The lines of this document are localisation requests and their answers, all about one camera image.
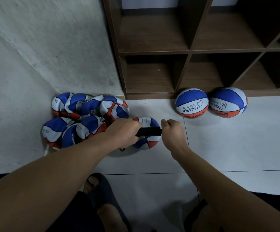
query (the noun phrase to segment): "dark slipper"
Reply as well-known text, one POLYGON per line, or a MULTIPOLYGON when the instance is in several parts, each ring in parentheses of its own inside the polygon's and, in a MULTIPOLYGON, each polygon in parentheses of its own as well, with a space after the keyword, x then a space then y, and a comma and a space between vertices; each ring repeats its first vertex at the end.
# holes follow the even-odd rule
POLYGON ((87 182, 92 187, 94 187, 92 189, 92 191, 87 194, 92 202, 93 208, 95 208, 97 210, 104 204, 113 205, 118 210, 123 222, 127 226, 128 231, 131 232, 130 224, 127 220, 127 217, 125 216, 124 212, 122 211, 121 207, 119 206, 118 202, 116 201, 116 198, 113 194, 111 186, 110 186, 108 180, 106 179, 106 177, 100 173, 94 173, 94 174, 90 175, 90 177, 95 177, 99 181, 98 185, 94 187, 87 179, 87 182))
POLYGON ((192 224, 198 218, 200 211, 206 206, 208 203, 203 199, 186 217, 184 221, 184 229, 186 232, 192 231, 192 224))

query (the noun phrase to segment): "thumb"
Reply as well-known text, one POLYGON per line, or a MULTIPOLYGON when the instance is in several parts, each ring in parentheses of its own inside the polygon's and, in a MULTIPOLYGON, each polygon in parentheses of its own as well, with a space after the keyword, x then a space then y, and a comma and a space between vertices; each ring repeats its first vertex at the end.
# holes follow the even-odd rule
POLYGON ((162 129, 170 126, 165 119, 162 119, 160 124, 162 129))

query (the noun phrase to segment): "inflated basketball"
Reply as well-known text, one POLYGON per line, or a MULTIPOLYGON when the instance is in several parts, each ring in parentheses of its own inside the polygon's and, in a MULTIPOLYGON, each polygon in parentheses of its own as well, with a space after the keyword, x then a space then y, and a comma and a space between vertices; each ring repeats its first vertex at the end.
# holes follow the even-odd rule
POLYGON ((93 96, 89 94, 74 94, 69 96, 65 103, 65 110, 68 112, 68 116, 73 119, 81 120, 80 110, 82 105, 87 102, 88 100, 92 99, 93 96))
POLYGON ((101 132, 106 131, 107 125, 103 117, 88 116, 85 117, 77 126, 77 135, 82 141, 89 139, 101 132))
POLYGON ((210 99, 211 110, 223 118, 242 114, 247 104, 248 99, 245 93, 234 87, 220 89, 210 99))
POLYGON ((73 93, 63 93, 57 95, 53 100, 52 100, 52 112, 57 116, 57 117, 67 117, 68 112, 65 110, 65 104, 69 97, 72 97, 73 93))
POLYGON ((72 124, 74 124, 72 119, 64 117, 57 117, 49 120, 42 127, 42 134, 45 141, 53 149, 60 150, 62 134, 72 124))
POLYGON ((207 111, 208 107, 208 96, 200 89, 185 89, 176 100, 178 113, 186 118, 198 118, 207 111))
MULTIPOLYGON (((157 121, 151 117, 139 116, 134 118, 134 120, 140 122, 143 128, 160 127, 157 121)), ((133 146, 141 150, 150 149, 158 143, 160 138, 161 136, 145 136, 133 144, 133 146)))
POLYGON ((106 96, 100 104, 100 114, 106 123, 113 123, 117 118, 128 118, 129 108, 125 101, 115 96, 106 96))
POLYGON ((77 135, 77 128, 78 124, 73 124, 63 132, 62 134, 62 148, 67 148, 72 145, 78 144, 81 142, 80 138, 77 135))
POLYGON ((105 95, 99 95, 83 103, 81 107, 82 117, 100 116, 100 104, 104 97, 105 95))

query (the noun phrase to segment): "concrete wall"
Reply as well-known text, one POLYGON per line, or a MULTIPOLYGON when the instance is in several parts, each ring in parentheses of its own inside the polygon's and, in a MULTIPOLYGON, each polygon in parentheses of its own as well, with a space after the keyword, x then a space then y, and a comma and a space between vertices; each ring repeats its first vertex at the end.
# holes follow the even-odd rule
POLYGON ((0 38, 0 173, 44 154, 42 125, 55 90, 0 38))
MULTIPOLYGON (((213 0, 212 6, 235 5, 238 0, 213 0)), ((177 7, 178 0, 122 0, 123 9, 177 7)))
POLYGON ((102 0, 0 0, 0 35, 58 92, 123 95, 102 0))

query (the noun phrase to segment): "brown shelving unit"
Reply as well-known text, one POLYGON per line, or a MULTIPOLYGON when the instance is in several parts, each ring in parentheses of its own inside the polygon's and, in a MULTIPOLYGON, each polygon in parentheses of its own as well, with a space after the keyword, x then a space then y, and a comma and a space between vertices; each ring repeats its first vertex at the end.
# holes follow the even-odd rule
POLYGON ((103 0, 126 99, 174 98, 185 88, 235 86, 280 96, 280 0, 179 0, 122 9, 103 0))

